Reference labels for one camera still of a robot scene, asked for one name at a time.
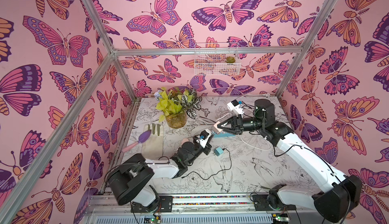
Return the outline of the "pink earbud case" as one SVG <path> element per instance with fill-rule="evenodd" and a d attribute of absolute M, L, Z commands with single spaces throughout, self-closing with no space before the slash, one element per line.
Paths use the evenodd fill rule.
<path fill-rule="evenodd" d="M 189 141 L 188 138 L 184 138 L 184 139 L 181 141 L 181 143 L 183 144 L 183 143 L 188 142 L 188 141 Z"/>

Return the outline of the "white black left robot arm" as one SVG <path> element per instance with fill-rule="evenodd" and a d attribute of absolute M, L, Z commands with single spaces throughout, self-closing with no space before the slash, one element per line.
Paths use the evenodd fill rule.
<path fill-rule="evenodd" d="M 161 198 L 150 181 L 157 178 L 183 177 L 201 154 L 210 153 L 213 137 L 213 133 L 202 131 L 200 135 L 193 137 L 192 142 L 183 143 L 166 161 L 146 159 L 139 153 L 114 168 L 107 175 L 106 182 L 118 205 L 138 204 L 146 212 L 158 209 Z"/>

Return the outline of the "pink usb charger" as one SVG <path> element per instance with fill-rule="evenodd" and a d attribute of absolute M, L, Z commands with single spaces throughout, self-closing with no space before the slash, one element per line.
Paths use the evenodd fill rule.
<path fill-rule="evenodd" d="M 220 134 L 222 132 L 222 129 L 219 129 L 218 128 L 218 124 L 219 124 L 219 121 L 216 122 L 213 127 L 212 127 L 212 130 L 216 133 L 216 134 Z"/>

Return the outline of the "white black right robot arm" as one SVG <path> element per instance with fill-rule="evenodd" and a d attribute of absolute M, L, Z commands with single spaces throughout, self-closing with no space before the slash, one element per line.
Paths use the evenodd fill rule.
<path fill-rule="evenodd" d="M 232 116 L 217 128 L 232 135 L 244 132 L 257 133 L 279 149 L 283 155 L 291 157 L 315 181 L 318 191 L 293 189 L 286 184 L 271 188 L 267 204 L 273 210 L 287 205 L 316 210 L 325 220 L 342 224 L 347 215 L 359 205 L 362 182 L 357 176 L 347 176 L 331 166 L 316 152 L 311 150 L 294 131 L 275 117 L 275 106 L 267 99 L 254 102 L 252 117 L 244 117 L 242 102 L 233 100 L 227 104 Z"/>

